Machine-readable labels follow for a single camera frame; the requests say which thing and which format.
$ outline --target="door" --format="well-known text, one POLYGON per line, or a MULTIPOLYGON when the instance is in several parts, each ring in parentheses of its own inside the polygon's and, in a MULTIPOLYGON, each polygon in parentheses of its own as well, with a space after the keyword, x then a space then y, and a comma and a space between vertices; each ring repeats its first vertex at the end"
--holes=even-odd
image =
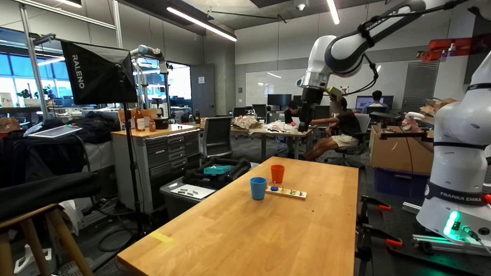
POLYGON ((425 105, 426 99, 433 98, 439 66, 438 61, 408 64, 402 112, 418 112, 425 105))
POLYGON ((191 66, 191 98, 192 108, 199 109, 201 117, 215 117, 215 67, 213 64, 191 66))

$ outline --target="cup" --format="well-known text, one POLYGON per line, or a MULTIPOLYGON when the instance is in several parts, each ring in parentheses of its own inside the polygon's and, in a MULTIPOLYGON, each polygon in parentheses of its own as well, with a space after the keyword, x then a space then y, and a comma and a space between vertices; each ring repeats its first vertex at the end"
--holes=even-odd
POLYGON ((250 190, 252 198, 255 200, 263 200, 266 193, 266 184, 268 180, 264 177, 253 177, 250 179, 250 190))
POLYGON ((283 175, 285 174, 285 166, 283 165, 272 165, 271 166, 271 177, 273 182, 281 183, 283 182, 283 175))

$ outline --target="hair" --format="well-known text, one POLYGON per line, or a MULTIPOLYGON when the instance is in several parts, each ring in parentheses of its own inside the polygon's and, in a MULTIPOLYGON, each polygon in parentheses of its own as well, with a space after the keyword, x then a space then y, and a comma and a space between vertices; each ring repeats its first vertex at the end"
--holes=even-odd
POLYGON ((345 97, 341 97, 341 107, 343 108, 343 111, 346 111, 348 109, 348 101, 346 100, 345 97))
POLYGON ((382 91, 380 90, 373 91, 372 98, 374 101, 380 101, 380 99, 382 98, 382 91))
POLYGON ((299 108, 299 106, 297 105, 297 103, 295 101, 291 101, 288 104, 288 107, 291 108, 291 109, 298 109, 299 108))

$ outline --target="yellow tape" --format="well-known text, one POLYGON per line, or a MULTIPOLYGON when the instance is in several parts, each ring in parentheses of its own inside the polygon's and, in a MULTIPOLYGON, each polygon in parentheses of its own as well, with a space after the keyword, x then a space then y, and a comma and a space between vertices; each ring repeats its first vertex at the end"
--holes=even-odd
POLYGON ((156 238, 157 240, 159 240, 159 241, 161 241, 161 242, 163 242, 165 244, 168 244, 168 243, 172 242, 172 239, 171 238, 169 238, 169 237, 165 236, 164 234, 161 234, 161 233, 159 233, 157 231, 154 231, 154 232, 150 233, 150 236, 156 238))

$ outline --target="black t-shirt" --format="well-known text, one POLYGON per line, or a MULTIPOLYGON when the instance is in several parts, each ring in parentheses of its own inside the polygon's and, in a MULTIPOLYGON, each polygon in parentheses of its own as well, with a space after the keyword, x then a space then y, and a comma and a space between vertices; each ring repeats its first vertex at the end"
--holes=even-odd
POLYGON ((346 111, 343 114, 339 114, 336 118, 339 119, 339 129, 342 134, 353 137, 355 134, 361 132, 360 123, 353 112, 346 111))
POLYGON ((285 112, 283 112, 283 114, 285 114, 285 123, 290 124, 293 122, 292 117, 298 117, 299 116, 300 110, 297 112, 297 114, 292 114, 290 109, 287 109, 287 110, 285 110, 285 112))

